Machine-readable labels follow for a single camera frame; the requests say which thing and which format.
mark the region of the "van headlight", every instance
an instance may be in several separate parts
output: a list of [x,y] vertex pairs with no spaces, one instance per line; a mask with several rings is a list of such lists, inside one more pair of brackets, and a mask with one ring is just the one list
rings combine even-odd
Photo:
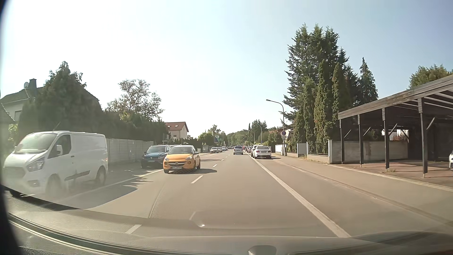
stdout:
[[44,157],[42,157],[42,158],[36,160],[35,162],[29,164],[27,166],[27,170],[29,172],[33,172],[33,171],[42,169],[43,166],[44,166]]

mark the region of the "carport roof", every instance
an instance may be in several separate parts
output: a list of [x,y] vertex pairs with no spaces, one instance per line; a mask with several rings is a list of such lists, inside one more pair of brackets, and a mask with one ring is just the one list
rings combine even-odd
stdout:
[[453,116],[453,75],[339,112],[338,119],[344,119],[390,106],[417,111],[417,99],[419,98],[424,99],[424,108],[427,108],[429,112]]

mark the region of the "white van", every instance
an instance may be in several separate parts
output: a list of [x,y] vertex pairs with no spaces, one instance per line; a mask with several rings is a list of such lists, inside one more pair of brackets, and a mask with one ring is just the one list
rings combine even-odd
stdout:
[[51,131],[27,135],[5,159],[2,184],[11,194],[59,196],[84,181],[104,185],[108,173],[102,134]]

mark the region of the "van side mirror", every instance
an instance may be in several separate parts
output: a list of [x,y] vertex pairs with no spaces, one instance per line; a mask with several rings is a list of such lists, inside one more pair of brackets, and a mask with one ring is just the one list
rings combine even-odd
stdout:
[[63,155],[63,146],[60,144],[57,144],[56,148],[57,148],[57,156]]

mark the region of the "asphalt road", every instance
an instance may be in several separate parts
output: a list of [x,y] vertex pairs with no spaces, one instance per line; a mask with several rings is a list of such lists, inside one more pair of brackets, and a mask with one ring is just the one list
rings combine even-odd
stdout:
[[452,234],[453,189],[289,157],[202,155],[193,172],[111,167],[104,187],[37,202],[8,197],[9,211],[44,226],[102,238],[121,235],[350,237],[398,230]]

